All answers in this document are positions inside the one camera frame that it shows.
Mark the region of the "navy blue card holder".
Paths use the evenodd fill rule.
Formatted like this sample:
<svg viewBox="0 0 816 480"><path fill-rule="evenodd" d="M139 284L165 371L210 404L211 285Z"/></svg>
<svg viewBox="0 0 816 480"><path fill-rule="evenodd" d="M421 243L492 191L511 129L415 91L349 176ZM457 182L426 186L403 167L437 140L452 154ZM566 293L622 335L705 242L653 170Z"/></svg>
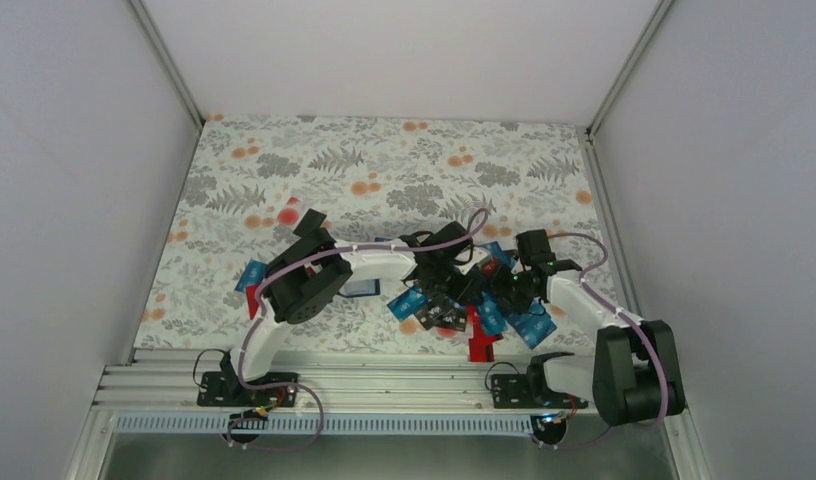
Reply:
<svg viewBox="0 0 816 480"><path fill-rule="evenodd" d="M350 280L338 290L339 296L349 299L375 297L380 294L381 287L378 279Z"/></svg>

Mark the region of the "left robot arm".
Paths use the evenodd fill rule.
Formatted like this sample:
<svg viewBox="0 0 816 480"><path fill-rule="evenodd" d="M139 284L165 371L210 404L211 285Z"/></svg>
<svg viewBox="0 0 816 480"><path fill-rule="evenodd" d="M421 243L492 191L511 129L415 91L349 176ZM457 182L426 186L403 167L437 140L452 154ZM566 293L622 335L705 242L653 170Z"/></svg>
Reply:
<svg viewBox="0 0 816 480"><path fill-rule="evenodd" d="M338 240L319 223L298 226L296 242L266 264L249 293L257 306L254 322L220 362L220 396L247 405L262 390L296 388L290 377L269 378L273 360L293 327L318 316L348 284L417 281L425 290L458 300L449 285L462 278L463 255L482 226L472 219L427 236L361 243Z"/></svg>

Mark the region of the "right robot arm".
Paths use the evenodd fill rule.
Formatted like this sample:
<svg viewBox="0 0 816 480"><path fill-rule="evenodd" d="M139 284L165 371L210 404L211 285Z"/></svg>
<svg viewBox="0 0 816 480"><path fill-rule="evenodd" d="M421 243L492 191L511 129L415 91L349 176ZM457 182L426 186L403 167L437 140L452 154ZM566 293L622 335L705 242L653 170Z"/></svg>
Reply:
<svg viewBox="0 0 816 480"><path fill-rule="evenodd" d="M590 270L558 258L549 239L542 230L517 235L522 269L497 267L490 290L504 313L530 318L536 301L559 308L594 341L595 350L533 357L519 379L525 397L504 394L502 401L549 407L567 394L593 405L610 426L659 423L683 413L687 402L671 327L603 296L587 282Z"/></svg>

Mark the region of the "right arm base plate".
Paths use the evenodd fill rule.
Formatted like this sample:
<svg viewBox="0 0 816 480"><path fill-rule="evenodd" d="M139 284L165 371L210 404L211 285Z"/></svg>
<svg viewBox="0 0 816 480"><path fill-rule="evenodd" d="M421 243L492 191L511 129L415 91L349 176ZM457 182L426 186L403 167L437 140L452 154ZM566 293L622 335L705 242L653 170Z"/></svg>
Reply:
<svg viewBox="0 0 816 480"><path fill-rule="evenodd" d="M525 374L492 374L487 381L496 409L586 409L589 403L570 394L534 386Z"/></svg>

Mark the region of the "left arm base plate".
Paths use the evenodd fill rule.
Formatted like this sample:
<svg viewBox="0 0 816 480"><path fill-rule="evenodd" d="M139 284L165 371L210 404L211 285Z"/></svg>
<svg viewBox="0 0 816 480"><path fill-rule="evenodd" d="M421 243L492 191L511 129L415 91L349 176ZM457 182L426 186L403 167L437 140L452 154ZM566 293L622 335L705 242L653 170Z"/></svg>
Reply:
<svg viewBox="0 0 816 480"><path fill-rule="evenodd" d="M282 383L272 389L252 390L240 385L236 376L219 371L205 372L199 383L200 392L196 403L200 407L293 407L296 388L288 382L296 382L297 373L271 372L255 380L255 385Z"/></svg>

